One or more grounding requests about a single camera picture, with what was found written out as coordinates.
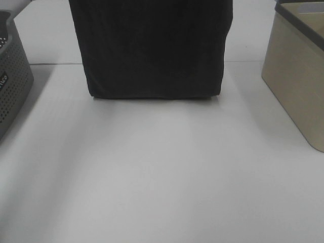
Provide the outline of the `beige storage bin grey rim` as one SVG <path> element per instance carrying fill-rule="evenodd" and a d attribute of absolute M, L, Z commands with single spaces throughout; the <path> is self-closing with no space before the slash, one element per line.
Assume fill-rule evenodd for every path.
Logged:
<path fill-rule="evenodd" d="M 323 151 L 323 1 L 277 1 L 262 78 L 303 137 Z"/>

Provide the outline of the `dark grey towel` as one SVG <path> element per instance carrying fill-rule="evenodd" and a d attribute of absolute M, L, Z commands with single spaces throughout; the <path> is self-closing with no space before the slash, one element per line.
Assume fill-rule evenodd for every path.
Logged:
<path fill-rule="evenodd" d="M 70 1 L 94 98 L 208 98 L 221 92 L 232 1 Z"/>

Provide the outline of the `grey perforated basket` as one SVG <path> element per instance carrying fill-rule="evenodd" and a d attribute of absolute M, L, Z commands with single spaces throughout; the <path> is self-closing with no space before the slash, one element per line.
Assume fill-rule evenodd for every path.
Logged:
<path fill-rule="evenodd" d="M 1 137 L 21 110 L 33 81 L 13 12 L 1 10 Z"/>

